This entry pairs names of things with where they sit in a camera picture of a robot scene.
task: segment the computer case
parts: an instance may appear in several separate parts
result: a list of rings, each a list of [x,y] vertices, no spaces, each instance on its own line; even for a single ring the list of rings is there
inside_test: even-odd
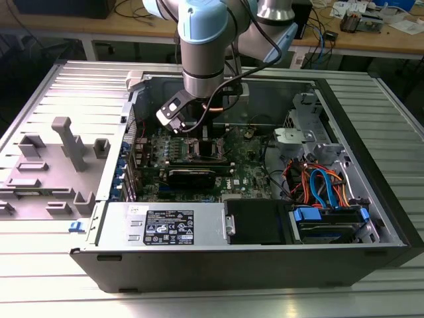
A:
[[[299,26],[295,39],[300,40],[303,38],[303,33],[305,33],[307,20],[312,10],[312,3],[310,0],[293,0],[291,8],[295,14],[294,22]]]

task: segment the gray plastic bracket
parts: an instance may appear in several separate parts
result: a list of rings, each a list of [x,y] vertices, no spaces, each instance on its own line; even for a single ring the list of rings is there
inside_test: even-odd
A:
[[[21,142],[18,143],[18,147],[25,158],[40,158],[37,148],[45,148],[46,145],[37,134],[26,134]]]
[[[64,144],[64,148],[75,168],[75,171],[82,172],[87,168],[87,164],[82,158],[81,149],[75,142],[71,129],[71,119],[69,117],[56,117],[52,123],[52,129],[56,131]]]
[[[67,190],[60,190],[60,191],[52,191],[52,195],[56,198],[56,199],[67,199],[67,198],[71,198],[75,196],[75,191],[74,189],[72,189],[71,187],[68,188]]]
[[[95,205],[95,195],[93,192],[90,192],[88,195],[88,200],[85,201],[81,192],[78,192],[74,199],[74,205],[77,208],[78,212],[82,215],[90,215],[93,213]]]
[[[46,162],[21,162],[17,166],[17,170],[20,172],[26,171],[46,171],[48,170],[48,164]]]
[[[0,202],[0,215],[12,215],[15,209],[7,202]]]
[[[81,155],[84,156],[84,154],[87,151],[87,148],[85,147],[84,143],[82,142],[81,136],[74,136],[75,137],[75,143],[77,144],[77,148],[81,150]],[[69,158],[68,152],[66,151],[65,146],[62,146],[62,151],[64,152],[64,155],[66,158]]]
[[[94,141],[94,153],[97,159],[106,159],[111,149],[108,139],[99,138]]]
[[[8,187],[40,187],[41,182],[39,179],[18,179],[11,178],[7,183]]]
[[[72,213],[71,207],[69,206],[68,202],[47,202],[46,210],[51,215],[63,215]]]

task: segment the green circuit board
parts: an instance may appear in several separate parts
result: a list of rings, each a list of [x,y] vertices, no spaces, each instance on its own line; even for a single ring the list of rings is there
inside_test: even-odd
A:
[[[194,138],[171,136],[167,132],[148,137],[147,144],[150,148],[144,157],[150,158],[150,164],[142,164],[140,167],[143,187],[139,201],[222,202],[230,198],[271,197],[269,180],[259,162],[261,138],[251,135],[251,131],[244,128],[235,128],[225,138],[214,140],[217,145],[215,156],[222,160],[222,165],[197,163],[194,167],[190,166],[190,169],[217,172],[212,189],[169,189],[166,172],[171,169],[170,162],[173,169],[178,168],[179,164],[187,168],[190,162],[195,162],[195,158],[189,155],[189,144],[195,141]]]

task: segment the black box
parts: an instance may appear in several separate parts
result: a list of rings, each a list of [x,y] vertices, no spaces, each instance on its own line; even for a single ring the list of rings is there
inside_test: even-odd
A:
[[[106,19],[117,0],[13,0],[24,15],[65,15]]]
[[[295,14],[294,22],[299,26],[294,38],[300,40],[303,38],[303,33],[305,33],[307,20],[312,10],[312,3],[310,0],[293,0],[291,8]]]

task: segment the yellow cable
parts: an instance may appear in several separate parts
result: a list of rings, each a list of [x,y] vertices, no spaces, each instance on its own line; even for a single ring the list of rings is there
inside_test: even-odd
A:
[[[350,207],[349,201],[346,198],[346,187],[345,187],[345,185],[343,185],[342,188],[343,188],[343,199],[344,199],[344,202],[346,203],[346,205],[348,207]]]

